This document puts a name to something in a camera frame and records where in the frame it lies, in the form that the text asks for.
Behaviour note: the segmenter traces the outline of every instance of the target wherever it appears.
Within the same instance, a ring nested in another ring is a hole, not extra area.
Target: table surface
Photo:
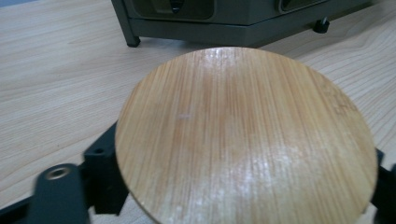
[[[306,30],[261,49],[305,63],[353,101],[396,162],[396,2],[375,1],[332,21],[329,32]],[[81,152],[120,114],[132,89],[176,56],[215,46],[142,38],[126,47],[108,0],[54,1],[0,7],[0,207],[31,194],[35,178]],[[358,223],[371,223],[370,206]],[[120,217],[94,223],[151,223],[131,198]]]
[[[353,223],[377,176],[348,97],[260,49],[197,50],[155,68],[121,110],[116,151],[159,223]]]

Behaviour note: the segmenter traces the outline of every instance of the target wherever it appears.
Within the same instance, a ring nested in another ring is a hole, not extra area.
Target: light wooden table
[[[261,49],[305,63],[337,84],[361,111],[375,145],[396,162],[396,2],[332,21]],[[0,207],[31,193],[35,177],[81,152],[117,120],[134,85],[160,63],[214,46],[142,38],[126,47],[110,1],[36,2],[0,8]],[[371,223],[374,208],[358,223]],[[131,199],[120,217],[150,223]]]

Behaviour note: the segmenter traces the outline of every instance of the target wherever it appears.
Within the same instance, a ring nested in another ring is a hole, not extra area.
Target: black bracket
[[[37,178],[35,193],[0,210],[0,223],[89,223],[88,208],[96,214],[119,215],[128,195],[115,154],[113,124],[85,152],[80,166],[50,167]],[[377,208],[374,224],[396,223],[396,164],[380,166],[384,153],[376,150],[378,179],[371,203]]]
[[[384,152],[377,149],[378,179],[371,203],[377,208],[374,224],[396,223],[396,164],[390,171],[381,166]]]

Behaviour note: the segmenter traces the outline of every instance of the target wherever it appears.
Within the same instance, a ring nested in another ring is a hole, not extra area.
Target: black knob
[[[177,14],[183,6],[184,0],[169,0],[171,3],[172,12]]]

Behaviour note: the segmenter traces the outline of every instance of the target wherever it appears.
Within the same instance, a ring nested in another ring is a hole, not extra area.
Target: dark gray machine
[[[255,47],[370,0],[112,0],[127,45],[139,36]]]

